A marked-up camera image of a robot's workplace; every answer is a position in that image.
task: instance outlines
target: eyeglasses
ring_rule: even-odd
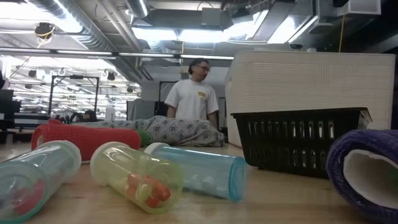
[[[197,67],[201,67],[201,69],[202,69],[203,71],[210,72],[210,68],[209,68],[209,67],[207,67],[207,66],[201,66],[201,65],[195,65],[195,66],[197,66]]]

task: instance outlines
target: green cap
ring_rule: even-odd
[[[143,130],[135,130],[135,131],[137,131],[137,133],[139,134],[139,137],[141,138],[141,145],[140,145],[140,147],[144,147],[144,146],[149,145],[149,143],[150,143],[150,141],[149,141],[149,139],[150,139],[149,134],[148,134],[146,131],[143,131]]]

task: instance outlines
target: yellow-tinted plastic container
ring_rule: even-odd
[[[171,209],[183,188],[182,171],[177,164],[120,142],[100,146],[91,158],[90,171],[97,183],[110,185],[152,214]]]

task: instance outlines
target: blue plastic container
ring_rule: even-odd
[[[177,163],[186,189],[240,201],[246,190],[247,167],[242,157],[225,156],[153,143],[145,153]]]
[[[79,170],[79,148],[51,141],[0,163],[0,223],[22,223]]]

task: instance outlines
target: yellow name tag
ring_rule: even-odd
[[[199,92],[198,92],[198,95],[199,95],[199,96],[202,96],[202,97],[206,97],[206,93],[204,93],[204,92],[202,92],[202,91],[199,91]]]

